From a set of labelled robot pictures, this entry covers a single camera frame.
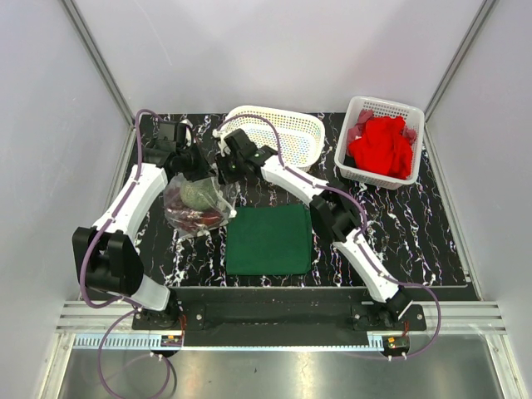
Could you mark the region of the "clear zip top bag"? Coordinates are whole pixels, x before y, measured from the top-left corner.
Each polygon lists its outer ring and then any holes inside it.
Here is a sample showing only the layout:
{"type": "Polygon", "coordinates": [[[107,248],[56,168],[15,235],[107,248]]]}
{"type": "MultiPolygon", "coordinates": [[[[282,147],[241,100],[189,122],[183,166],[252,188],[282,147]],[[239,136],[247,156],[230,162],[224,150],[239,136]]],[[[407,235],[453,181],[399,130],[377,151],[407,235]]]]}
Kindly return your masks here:
{"type": "Polygon", "coordinates": [[[239,183],[220,185],[216,177],[192,182],[179,174],[163,191],[165,218],[179,239],[207,235],[236,216],[239,193],[239,183]]]}

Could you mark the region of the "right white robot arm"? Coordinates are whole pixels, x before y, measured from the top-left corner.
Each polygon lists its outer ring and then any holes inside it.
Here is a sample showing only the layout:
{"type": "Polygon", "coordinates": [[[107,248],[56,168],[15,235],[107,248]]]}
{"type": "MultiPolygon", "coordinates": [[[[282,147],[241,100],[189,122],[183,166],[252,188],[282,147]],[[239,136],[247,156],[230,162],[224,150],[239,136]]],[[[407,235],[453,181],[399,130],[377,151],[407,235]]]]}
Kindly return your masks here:
{"type": "Polygon", "coordinates": [[[215,131],[219,146],[215,162],[219,182],[234,183],[254,176],[284,189],[309,209],[313,231],[334,246],[362,278],[377,309],[378,322],[387,329],[399,328],[407,319],[412,299],[382,265],[363,237],[366,219],[339,181],[320,180],[284,164],[278,152],[264,145],[257,147],[241,129],[215,131]]]}

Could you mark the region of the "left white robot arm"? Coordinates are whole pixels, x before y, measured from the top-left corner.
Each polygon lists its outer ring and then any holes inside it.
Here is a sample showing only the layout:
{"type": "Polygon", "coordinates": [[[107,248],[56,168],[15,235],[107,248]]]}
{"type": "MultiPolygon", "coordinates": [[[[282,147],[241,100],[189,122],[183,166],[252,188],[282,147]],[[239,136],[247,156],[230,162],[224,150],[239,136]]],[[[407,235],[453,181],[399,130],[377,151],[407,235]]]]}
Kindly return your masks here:
{"type": "Polygon", "coordinates": [[[144,146],[136,139],[137,160],[110,208],[90,227],[79,227],[72,247],[81,297],[90,308],[120,300],[163,329],[180,318],[175,294],[145,274],[134,241],[140,224],[171,180],[182,175],[198,181],[214,170],[187,120],[159,120],[157,137],[144,146]]]}

